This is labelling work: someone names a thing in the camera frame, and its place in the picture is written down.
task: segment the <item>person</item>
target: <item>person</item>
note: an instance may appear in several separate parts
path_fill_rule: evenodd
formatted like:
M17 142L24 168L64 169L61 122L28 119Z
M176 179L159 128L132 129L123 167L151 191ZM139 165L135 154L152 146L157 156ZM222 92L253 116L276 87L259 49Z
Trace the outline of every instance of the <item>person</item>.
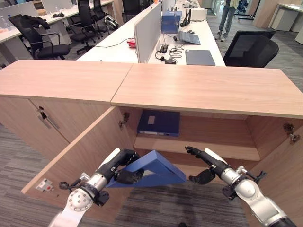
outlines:
M215 40L221 40L221 42L225 42L227 39L227 35L231 29L232 25L232 17L233 14L236 11L236 8L238 6L238 0L224 0L224 8L222 13L222 19L219 25L219 31L215 36ZM222 31L224 28L224 24L227 18L226 27L225 27L225 33L222 35Z

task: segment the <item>person's leg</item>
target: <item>person's leg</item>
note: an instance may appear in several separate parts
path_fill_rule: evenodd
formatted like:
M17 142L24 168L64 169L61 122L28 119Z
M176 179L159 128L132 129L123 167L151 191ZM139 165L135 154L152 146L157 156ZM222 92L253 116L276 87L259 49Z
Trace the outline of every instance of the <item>person's leg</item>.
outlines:
M222 34L222 31L223 31L223 28L224 28L224 24L225 24L225 21L226 21L226 18L227 18L227 14L228 14L228 7L224 6L223 7L223 12L222 12L221 22L220 22L220 25L219 25L219 31L218 31L218 33L215 37L215 40L220 40L221 39L221 34Z
M226 22L226 27L225 27L226 33L223 34L223 38L221 39L221 41L223 41L223 42L226 41L227 35L228 35L228 33L229 33L230 29L231 29L232 18L233 18L233 15L235 14L235 11L236 11L236 8L229 7L228 17L227 17L227 22Z

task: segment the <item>white box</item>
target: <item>white box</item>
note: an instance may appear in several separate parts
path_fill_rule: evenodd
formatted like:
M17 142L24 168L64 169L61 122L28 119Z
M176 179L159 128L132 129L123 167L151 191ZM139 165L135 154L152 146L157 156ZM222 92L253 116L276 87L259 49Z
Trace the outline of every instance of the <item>white box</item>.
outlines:
M207 9L205 8L191 8L190 20L206 20Z

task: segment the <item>door hinge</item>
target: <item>door hinge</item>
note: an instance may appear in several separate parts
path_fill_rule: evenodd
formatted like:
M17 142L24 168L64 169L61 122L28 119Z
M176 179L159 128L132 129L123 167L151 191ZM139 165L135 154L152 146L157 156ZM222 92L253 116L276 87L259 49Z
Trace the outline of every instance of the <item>door hinge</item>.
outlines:
M283 125L285 132L287 133L287 135L290 138L290 144L294 144L296 143L301 137L300 135L294 135L294 125L293 124L289 124L289 123L285 123Z
M122 128L122 126L128 122L128 119L129 119L129 113L128 113L128 112L125 112L125 113L123 114L123 121L119 121L119 122L118 122L119 127Z

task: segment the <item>sticker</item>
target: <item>sticker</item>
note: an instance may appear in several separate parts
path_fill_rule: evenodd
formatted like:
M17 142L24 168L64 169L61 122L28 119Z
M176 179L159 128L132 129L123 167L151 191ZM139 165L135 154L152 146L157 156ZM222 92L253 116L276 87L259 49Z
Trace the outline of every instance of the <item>sticker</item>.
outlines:
M149 118L148 118L148 124L155 124L155 116L150 116Z

